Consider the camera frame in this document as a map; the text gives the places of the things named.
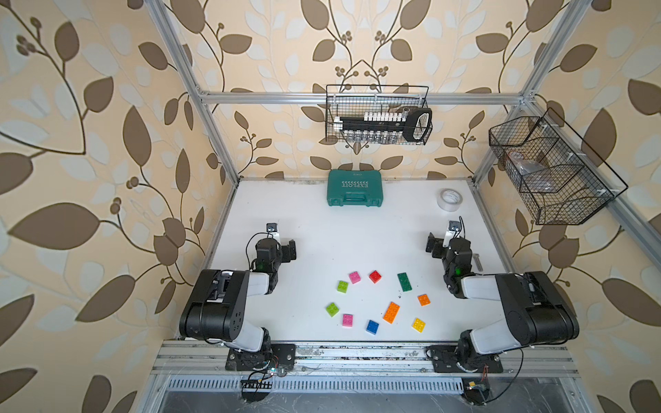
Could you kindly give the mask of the dark green long lego brick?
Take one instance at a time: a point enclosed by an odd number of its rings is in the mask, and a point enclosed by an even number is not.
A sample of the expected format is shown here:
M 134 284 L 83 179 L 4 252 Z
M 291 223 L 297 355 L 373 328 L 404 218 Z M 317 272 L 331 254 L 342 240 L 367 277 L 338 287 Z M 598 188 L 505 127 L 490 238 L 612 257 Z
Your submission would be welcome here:
M 407 273 L 399 273 L 399 274 L 397 274 L 397 277 L 398 277 L 399 284 L 400 284 L 400 287 L 401 287 L 402 291 L 404 293 L 411 292 L 412 285 L 411 285 L 410 279 L 408 277 L 408 274 Z

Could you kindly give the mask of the red lego brick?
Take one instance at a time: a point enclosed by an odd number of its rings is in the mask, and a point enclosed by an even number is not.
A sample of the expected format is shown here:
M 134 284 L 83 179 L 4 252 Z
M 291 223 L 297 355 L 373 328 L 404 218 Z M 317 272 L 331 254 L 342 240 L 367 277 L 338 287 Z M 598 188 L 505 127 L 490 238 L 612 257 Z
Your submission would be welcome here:
M 371 282 L 373 282 L 373 284 L 376 284 L 382 279 L 382 275 L 375 270 L 369 274 L 368 278 L 371 280 Z

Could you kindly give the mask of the small orange lego brick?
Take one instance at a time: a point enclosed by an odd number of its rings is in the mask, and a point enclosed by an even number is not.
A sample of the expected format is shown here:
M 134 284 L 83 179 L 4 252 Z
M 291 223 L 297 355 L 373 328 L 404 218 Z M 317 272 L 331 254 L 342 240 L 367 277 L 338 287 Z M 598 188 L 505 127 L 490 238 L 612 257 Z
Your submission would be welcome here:
M 420 306 L 428 306 L 431 303 L 430 298 L 427 294 L 418 295 L 418 302 Z

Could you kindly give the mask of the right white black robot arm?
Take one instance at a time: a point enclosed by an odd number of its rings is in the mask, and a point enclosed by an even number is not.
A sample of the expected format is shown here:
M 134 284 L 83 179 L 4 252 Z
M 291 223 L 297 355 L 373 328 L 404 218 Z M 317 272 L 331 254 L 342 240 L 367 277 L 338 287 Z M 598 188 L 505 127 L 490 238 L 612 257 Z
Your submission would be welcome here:
M 459 361 L 578 337 L 578 320 L 546 273 L 474 273 L 471 242 L 456 233 L 444 239 L 428 235 L 425 250 L 442 261 L 443 280 L 454 297 L 496 301 L 504 313 L 491 325 L 461 333 L 455 350 Z

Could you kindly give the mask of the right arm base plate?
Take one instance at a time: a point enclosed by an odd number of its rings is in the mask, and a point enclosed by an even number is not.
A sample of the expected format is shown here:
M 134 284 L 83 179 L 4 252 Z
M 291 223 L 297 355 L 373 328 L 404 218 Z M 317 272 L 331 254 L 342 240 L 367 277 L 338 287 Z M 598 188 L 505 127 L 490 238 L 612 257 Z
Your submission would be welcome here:
M 497 354 L 478 354 L 456 345 L 432 345 L 425 349 L 435 373 L 503 373 Z

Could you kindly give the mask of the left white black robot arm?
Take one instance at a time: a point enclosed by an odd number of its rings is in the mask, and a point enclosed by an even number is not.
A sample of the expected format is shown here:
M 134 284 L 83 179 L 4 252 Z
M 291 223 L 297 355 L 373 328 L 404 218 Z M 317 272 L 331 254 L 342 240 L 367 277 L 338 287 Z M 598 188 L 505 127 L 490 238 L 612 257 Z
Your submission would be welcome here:
M 269 295 L 284 263 L 297 258 L 296 242 L 281 244 L 275 236 L 256 243 L 256 258 L 247 270 L 201 271 L 179 320 L 179 334 L 203 342 L 221 342 L 247 354 L 271 351 L 267 329 L 246 320 L 247 299 Z

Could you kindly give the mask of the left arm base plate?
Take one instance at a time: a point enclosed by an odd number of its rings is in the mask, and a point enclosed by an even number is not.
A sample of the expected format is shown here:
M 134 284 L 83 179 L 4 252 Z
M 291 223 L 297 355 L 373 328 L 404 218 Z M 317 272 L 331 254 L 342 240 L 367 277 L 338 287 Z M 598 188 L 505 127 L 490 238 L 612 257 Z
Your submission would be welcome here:
M 230 372 L 261 372 L 271 368 L 290 372 L 294 369 L 296 346 L 293 343 L 270 344 L 258 352 L 229 349 L 225 370 Z

